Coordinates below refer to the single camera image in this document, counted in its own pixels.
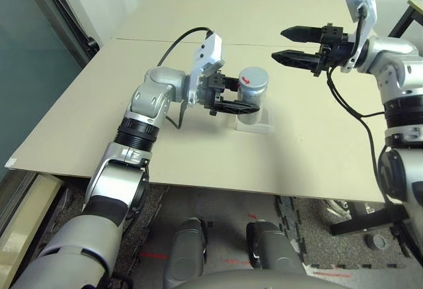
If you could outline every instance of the black stand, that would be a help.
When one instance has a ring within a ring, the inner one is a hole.
[[[408,1],[408,4],[408,9],[405,11],[401,19],[399,19],[398,23],[388,36],[400,38],[413,20],[417,21],[420,26],[423,26],[423,10],[411,0]]]
[[[351,220],[331,225],[330,232],[332,235],[358,233],[388,224],[392,225],[394,220],[402,221],[408,219],[408,214],[402,205],[394,205],[390,210],[384,208],[370,214],[367,214],[364,203],[349,202],[348,207]]]

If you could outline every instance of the black metal bracket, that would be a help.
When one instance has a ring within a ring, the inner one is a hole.
[[[394,217],[395,221],[407,220],[408,214],[402,205],[393,205],[390,210],[384,208],[382,210],[364,214],[359,206],[351,209],[351,203],[348,203],[350,207],[350,214],[352,219],[337,223],[330,226],[330,232],[332,235],[345,235],[351,233],[358,233],[363,230],[374,229],[380,226],[393,224]]]
[[[260,110],[255,104],[246,101],[234,100],[225,101],[221,93],[225,89],[238,91],[238,79],[227,77],[219,71],[210,76],[201,78],[201,87],[198,91],[199,103],[204,108],[210,109],[210,115],[215,116],[217,112],[226,114],[252,114]]]
[[[423,26],[423,9],[411,0],[407,1],[407,3],[409,4],[407,10],[388,36],[400,38],[413,21],[416,21],[420,26]]]

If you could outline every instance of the metal cylinder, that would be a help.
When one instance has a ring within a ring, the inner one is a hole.
[[[248,67],[239,74],[238,99],[260,107],[258,112],[238,115],[239,121],[253,125],[260,121],[269,75],[260,67]]]

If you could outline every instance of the clear plastic base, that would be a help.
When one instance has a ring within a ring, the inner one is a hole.
[[[253,125],[247,125],[235,117],[235,129],[240,132],[253,132],[256,134],[270,134],[274,131],[274,117],[272,111],[264,105],[262,108],[262,116],[260,120]]]

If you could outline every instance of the small gray cap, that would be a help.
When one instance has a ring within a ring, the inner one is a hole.
[[[374,250],[384,250],[388,248],[389,246],[387,240],[382,235],[379,235],[379,234],[376,234],[376,235],[367,234],[365,236],[365,243],[367,244],[369,248]]]
[[[239,74],[241,87],[258,91],[269,84],[269,75],[261,67],[248,67]]]

